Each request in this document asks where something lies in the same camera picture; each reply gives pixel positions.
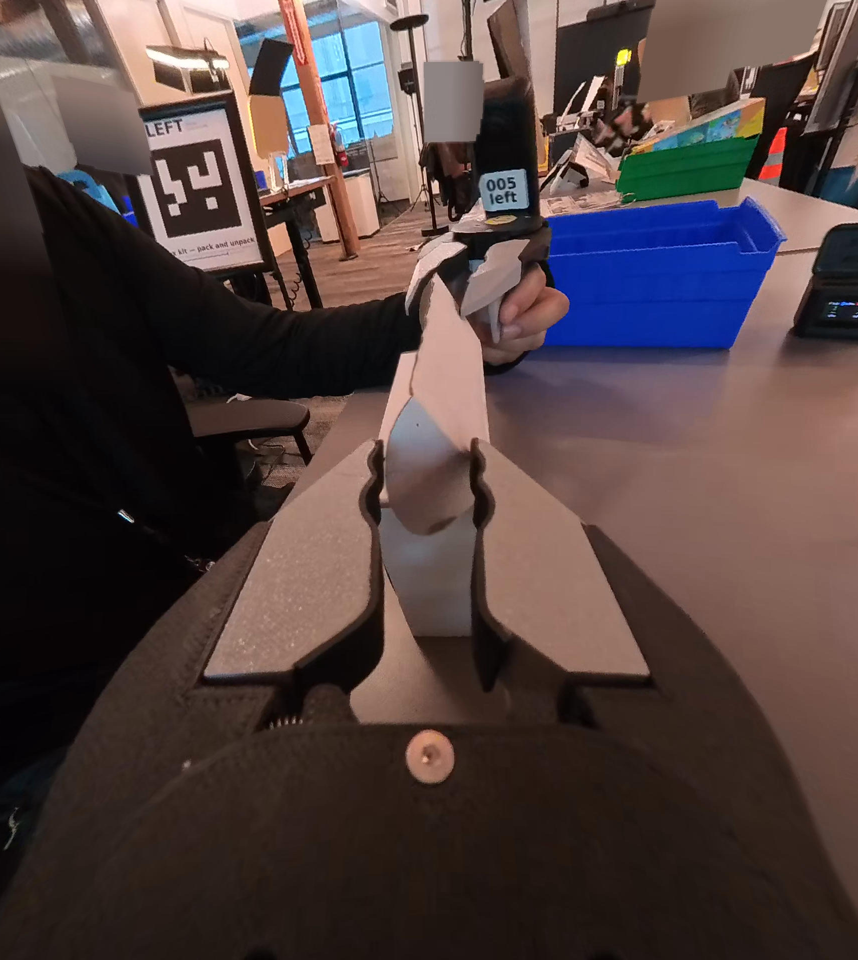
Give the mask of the green plastic bin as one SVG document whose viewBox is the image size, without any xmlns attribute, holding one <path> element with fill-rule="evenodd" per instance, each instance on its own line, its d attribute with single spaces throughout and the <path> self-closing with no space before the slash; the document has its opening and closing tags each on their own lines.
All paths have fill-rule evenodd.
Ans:
<svg viewBox="0 0 858 960">
<path fill-rule="evenodd" d="M 624 203 L 714 193 L 740 187 L 758 137 L 734 137 L 622 158 L 615 189 Z"/>
</svg>

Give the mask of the black studio light panel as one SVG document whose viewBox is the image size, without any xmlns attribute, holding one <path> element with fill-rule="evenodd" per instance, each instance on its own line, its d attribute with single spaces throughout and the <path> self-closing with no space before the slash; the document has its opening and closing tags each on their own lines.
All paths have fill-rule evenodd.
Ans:
<svg viewBox="0 0 858 960">
<path fill-rule="evenodd" d="M 188 49 L 148 45 L 154 81 L 168 89 L 189 95 L 208 95 L 231 90 L 230 63 L 225 55 L 205 46 Z"/>
</svg>

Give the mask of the small wooden-top desk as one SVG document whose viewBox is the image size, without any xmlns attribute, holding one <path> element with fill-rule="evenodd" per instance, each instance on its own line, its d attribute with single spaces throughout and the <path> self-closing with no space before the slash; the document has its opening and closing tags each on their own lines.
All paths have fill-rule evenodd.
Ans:
<svg viewBox="0 0 858 960">
<path fill-rule="evenodd" d="M 300 288 L 305 291 L 310 306 L 315 309 L 321 309 L 323 303 L 315 281 L 308 247 L 302 238 L 297 220 L 301 212 L 312 211 L 324 205 L 326 190 L 331 181 L 330 176 L 323 175 L 295 181 L 288 187 L 275 192 L 261 190 L 258 193 L 267 230 L 270 231 L 278 226 L 286 228 L 298 269 Z"/>
</svg>

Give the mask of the white cardboard mailer box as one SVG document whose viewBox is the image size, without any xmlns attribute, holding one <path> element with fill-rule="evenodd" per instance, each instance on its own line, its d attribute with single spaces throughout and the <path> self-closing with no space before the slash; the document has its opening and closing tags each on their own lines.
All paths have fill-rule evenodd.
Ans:
<svg viewBox="0 0 858 960">
<path fill-rule="evenodd" d="M 472 446 L 489 439 L 479 339 L 441 279 L 420 302 L 422 339 L 399 361 L 379 438 L 385 446 L 382 548 L 411 633 L 471 633 L 476 541 Z"/>
</svg>

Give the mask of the person's left forearm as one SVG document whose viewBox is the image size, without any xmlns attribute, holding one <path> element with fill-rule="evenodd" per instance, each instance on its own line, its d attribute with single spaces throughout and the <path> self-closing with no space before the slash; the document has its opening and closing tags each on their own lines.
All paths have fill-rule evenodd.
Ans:
<svg viewBox="0 0 858 960">
<path fill-rule="evenodd" d="M 174 305 L 147 311 L 166 362 L 251 397 L 295 400 L 386 387 L 400 356 L 422 339 L 418 312 L 402 293 L 303 312 L 243 300 L 199 275 L 171 293 Z"/>
</svg>

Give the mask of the colourful printed carton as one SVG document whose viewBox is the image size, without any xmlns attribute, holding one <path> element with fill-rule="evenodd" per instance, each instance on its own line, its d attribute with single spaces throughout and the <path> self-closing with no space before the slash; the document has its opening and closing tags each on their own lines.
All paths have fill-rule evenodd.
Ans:
<svg viewBox="0 0 858 960">
<path fill-rule="evenodd" d="M 640 155 L 701 143 L 757 138 L 762 131 L 765 108 L 766 99 L 763 97 L 740 99 L 686 125 L 668 126 L 657 134 L 648 135 L 629 153 Z"/>
</svg>

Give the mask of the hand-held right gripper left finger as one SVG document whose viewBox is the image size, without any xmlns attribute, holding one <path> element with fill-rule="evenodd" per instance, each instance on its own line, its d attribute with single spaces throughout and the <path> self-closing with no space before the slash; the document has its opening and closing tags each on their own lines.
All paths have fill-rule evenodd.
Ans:
<svg viewBox="0 0 858 960">
<path fill-rule="evenodd" d="M 204 669 L 215 685 L 356 689 L 384 652 L 384 446 L 370 439 L 278 512 Z"/>
</svg>

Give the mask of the person's left hand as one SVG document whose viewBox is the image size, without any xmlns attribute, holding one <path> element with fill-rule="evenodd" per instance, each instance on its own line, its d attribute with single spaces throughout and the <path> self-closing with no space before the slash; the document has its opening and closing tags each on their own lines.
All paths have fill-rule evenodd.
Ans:
<svg viewBox="0 0 858 960">
<path fill-rule="evenodd" d="M 493 340 L 490 322 L 483 311 L 472 318 L 482 344 L 483 366 L 490 372 L 502 373 L 517 365 L 543 346 L 549 329 L 563 319 L 568 310 L 567 296 L 548 285 L 542 266 L 527 265 L 520 282 L 503 297 L 498 341 Z"/>
</svg>

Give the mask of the orange traffic cone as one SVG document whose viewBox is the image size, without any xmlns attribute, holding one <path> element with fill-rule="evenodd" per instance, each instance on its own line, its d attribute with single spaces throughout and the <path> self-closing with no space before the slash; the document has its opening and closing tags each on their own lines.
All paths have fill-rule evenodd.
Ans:
<svg viewBox="0 0 858 960">
<path fill-rule="evenodd" d="M 779 186 L 783 171 L 787 127 L 781 126 L 771 140 L 769 151 L 757 176 L 761 183 Z"/>
</svg>

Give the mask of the black framed sign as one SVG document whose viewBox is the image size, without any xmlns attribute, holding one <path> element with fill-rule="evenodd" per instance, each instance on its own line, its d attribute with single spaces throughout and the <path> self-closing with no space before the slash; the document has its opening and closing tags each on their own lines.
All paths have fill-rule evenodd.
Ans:
<svg viewBox="0 0 858 960">
<path fill-rule="evenodd" d="M 137 174 L 140 228 L 180 262 L 227 279 L 269 270 L 272 250 L 236 97 L 139 110 L 149 172 Z"/>
</svg>

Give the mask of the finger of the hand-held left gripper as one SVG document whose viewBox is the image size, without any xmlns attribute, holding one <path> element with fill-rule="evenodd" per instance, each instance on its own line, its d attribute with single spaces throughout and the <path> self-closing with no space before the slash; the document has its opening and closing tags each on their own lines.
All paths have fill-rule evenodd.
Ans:
<svg viewBox="0 0 858 960">
<path fill-rule="evenodd" d="M 488 249 L 481 265 L 470 274 L 460 304 L 463 319 L 481 311 L 488 319 L 498 318 L 503 298 L 520 282 L 520 256 L 529 243 L 528 239 L 508 239 Z"/>
<path fill-rule="evenodd" d="M 407 315 L 421 325 L 425 323 L 422 319 L 422 299 L 435 278 L 440 279 L 456 305 L 460 306 L 468 285 L 466 244 L 454 238 L 435 238 L 419 249 L 406 292 L 405 309 Z"/>
</svg>

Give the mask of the blue plastic bin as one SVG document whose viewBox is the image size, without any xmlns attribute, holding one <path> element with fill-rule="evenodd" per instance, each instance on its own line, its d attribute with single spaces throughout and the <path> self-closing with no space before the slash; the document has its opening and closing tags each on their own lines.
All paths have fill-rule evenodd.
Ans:
<svg viewBox="0 0 858 960">
<path fill-rule="evenodd" d="M 729 350 L 782 228 L 756 199 L 704 199 L 550 218 L 548 267 L 569 300 L 547 346 Z"/>
</svg>

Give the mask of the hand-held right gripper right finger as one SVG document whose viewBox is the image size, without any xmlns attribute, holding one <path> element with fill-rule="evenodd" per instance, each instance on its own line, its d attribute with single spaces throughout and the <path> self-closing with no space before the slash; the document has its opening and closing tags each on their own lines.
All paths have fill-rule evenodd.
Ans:
<svg viewBox="0 0 858 960">
<path fill-rule="evenodd" d="M 642 650 L 579 518 L 474 439 L 472 659 L 485 691 L 637 686 Z"/>
</svg>

